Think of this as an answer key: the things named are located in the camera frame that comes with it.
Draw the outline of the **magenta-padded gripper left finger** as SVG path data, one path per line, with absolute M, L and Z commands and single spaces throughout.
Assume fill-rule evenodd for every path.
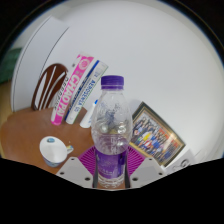
M 95 147 L 91 147 L 78 157 L 70 157 L 57 176 L 84 188 L 96 188 L 98 177 L 96 173 Z

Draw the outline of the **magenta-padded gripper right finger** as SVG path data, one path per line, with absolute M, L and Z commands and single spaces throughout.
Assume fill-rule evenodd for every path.
M 132 147 L 128 148 L 125 185 L 140 188 L 165 176 L 153 157 L 145 157 Z

